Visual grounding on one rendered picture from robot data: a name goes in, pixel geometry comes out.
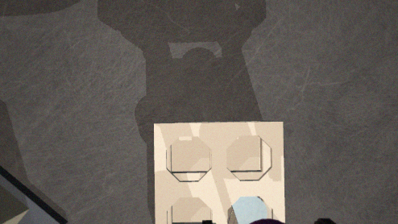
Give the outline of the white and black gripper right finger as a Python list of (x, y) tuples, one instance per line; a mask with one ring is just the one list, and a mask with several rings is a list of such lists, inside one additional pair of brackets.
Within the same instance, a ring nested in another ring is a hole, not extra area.
[(319, 218), (314, 224), (336, 224), (330, 218)]

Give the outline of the beige tube rack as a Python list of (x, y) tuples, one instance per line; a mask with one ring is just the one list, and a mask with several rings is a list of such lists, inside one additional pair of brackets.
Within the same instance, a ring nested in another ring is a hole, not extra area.
[(285, 223), (283, 122), (154, 123), (154, 154), (155, 224), (227, 224), (256, 196)]

